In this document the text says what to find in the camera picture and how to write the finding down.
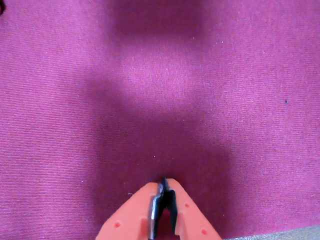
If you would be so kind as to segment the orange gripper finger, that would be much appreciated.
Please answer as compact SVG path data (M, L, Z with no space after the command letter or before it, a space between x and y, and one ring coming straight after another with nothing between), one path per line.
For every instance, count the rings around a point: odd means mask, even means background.
M164 207L169 210L172 231L181 240L220 240L182 185L173 178L163 178Z
M168 181L149 182L134 193L103 225L97 240L154 240L166 207Z

